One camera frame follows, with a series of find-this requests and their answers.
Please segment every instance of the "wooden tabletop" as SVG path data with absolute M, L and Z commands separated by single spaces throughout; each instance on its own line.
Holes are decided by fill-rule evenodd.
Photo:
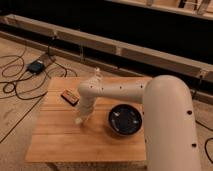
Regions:
M 79 126 L 74 123 L 76 108 L 60 94 L 65 90 L 77 96 L 77 86 L 87 78 L 53 78 L 32 135 L 27 162 L 123 162 L 144 161 L 143 128 L 136 134 L 121 137 L 107 123 L 109 111 L 121 103 L 131 104 L 141 111 L 141 105 L 107 98 L 98 98 L 89 120 Z M 106 82 L 146 80 L 141 77 L 106 77 Z

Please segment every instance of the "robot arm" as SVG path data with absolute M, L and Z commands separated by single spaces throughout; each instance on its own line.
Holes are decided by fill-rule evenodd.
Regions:
M 159 76 L 147 82 L 103 85 L 96 70 L 78 91 L 77 123 L 93 111 L 97 97 L 143 103 L 149 171 L 201 171 L 191 94 L 180 79 Z

